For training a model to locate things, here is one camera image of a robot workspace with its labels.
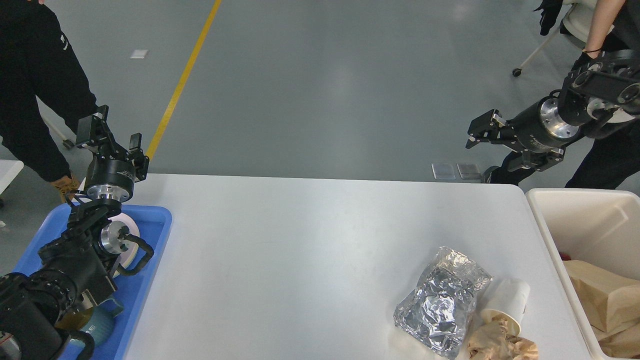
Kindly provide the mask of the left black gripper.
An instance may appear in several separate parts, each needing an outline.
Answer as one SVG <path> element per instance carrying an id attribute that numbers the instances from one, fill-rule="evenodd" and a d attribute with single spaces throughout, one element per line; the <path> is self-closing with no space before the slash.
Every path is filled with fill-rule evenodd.
<path id="1" fill-rule="evenodd" d="M 117 159 L 121 146 L 115 141 L 108 124 L 109 106 L 78 121 L 75 147 L 94 153 L 87 169 L 84 193 L 90 199 L 113 199 L 120 203 L 134 196 L 135 182 L 146 180 L 150 158 L 142 150 L 142 133 L 130 136 L 128 159 Z"/>

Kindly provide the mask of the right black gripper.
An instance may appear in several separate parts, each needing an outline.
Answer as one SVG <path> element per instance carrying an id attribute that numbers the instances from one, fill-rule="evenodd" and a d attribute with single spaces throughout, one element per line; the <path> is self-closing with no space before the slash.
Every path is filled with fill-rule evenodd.
<path id="1" fill-rule="evenodd" d="M 566 153 L 562 146 L 576 141 L 580 132 L 578 126 L 560 116 L 557 96 L 546 96 L 510 120 L 504 119 L 498 109 L 490 109 L 471 121 L 467 134 L 467 150 L 487 142 L 517 154 L 503 166 L 512 173 L 542 172 L 559 164 Z"/>

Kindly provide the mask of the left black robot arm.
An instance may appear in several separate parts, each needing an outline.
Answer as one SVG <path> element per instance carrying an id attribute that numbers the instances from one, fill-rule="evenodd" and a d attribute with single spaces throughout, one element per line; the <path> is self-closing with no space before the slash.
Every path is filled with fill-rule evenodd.
<path id="1" fill-rule="evenodd" d="M 65 196 L 70 207 L 67 227 L 38 250 L 41 269 L 31 275 L 8 273 L 1 278 L 1 358 L 56 360 L 74 339 L 83 343 L 79 360 L 89 360 L 96 340 L 86 332 L 62 329 L 69 313 L 96 307 L 117 291 L 114 274 L 134 276 L 154 250 L 128 226 L 112 221 L 134 186 L 147 177 L 150 163 L 141 147 L 142 135 L 119 145 L 107 124 L 109 107 L 78 121 L 78 148 L 93 160 L 84 189 Z"/>

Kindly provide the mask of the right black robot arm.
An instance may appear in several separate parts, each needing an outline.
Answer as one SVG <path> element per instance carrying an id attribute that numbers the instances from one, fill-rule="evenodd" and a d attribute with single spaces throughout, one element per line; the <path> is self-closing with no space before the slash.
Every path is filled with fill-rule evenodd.
<path id="1" fill-rule="evenodd" d="M 639 119 L 639 53 L 620 50 L 570 71 L 561 89 L 512 119 L 491 109 L 471 121 L 466 148 L 502 145 L 518 157 L 508 171 L 545 171 L 563 161 L 567 146 L 582 137 L 601 139 Z"/>

